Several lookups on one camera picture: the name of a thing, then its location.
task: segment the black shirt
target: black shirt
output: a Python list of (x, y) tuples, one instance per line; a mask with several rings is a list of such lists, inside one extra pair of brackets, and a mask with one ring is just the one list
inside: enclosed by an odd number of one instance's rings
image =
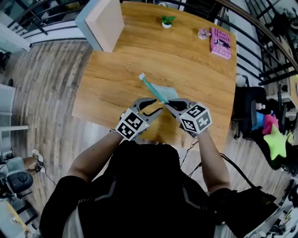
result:
[[(229, 192), (221, 189), (212, 196), (218, 201)], [(178, 153), (169, 145), (124, 141), (105, 173), (92, 183), (74, 176), (60, 179), (41, 216), (42, 237), (61, 237), (77, 206), (86, 238), (125, 233), (181, 232), (204, 238), (214, 234), (210, 198), (182, 172)]]

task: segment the floor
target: floor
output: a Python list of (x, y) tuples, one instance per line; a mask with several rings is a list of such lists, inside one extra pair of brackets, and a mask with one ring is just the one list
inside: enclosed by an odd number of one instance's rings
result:
[[(29, 53), (13, 55), (5, 74), (0, 76), (0, 83), (13, 78), (16, 87), (12, 125), (29, 125), (28, 131), (12, 134), (14, 155), (30, 156), (31, 150), (37, 148), (45, 158), (47, 175), (56, 183), (82, 150), (108, 132), (107, 128), (71, 116), (75, 93), (91, 52), (90, 45), (83, 40), (35, 44)], [(254, 184), (281, 199), (289, 175), (273, 171), (254, 142), (235, 141), (234, 130), (235, 126), (229, 131), (224, 153)], [(186, 149), (177, 149), (182, 161)], [(199, 154), (190, 150), (182, 170), (189, 174), (199, 162)], [(239, 191), (247, 189), (249, 186), (240, 174), (228, 167), (232, 187)], [(200, 168), (192, 178), (206, 189)], [(42, 212), (54, 187), (44, 173), (34, 175), (33, 194), (27, 199), (38, 212)]]

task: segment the book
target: book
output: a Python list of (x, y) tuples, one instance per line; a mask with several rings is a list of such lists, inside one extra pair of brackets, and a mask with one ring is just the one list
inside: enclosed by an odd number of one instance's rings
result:
[(225, 59), (231, 58), (231, 45), (229, 34), (216, 28), (211, 28), (211, 53)]

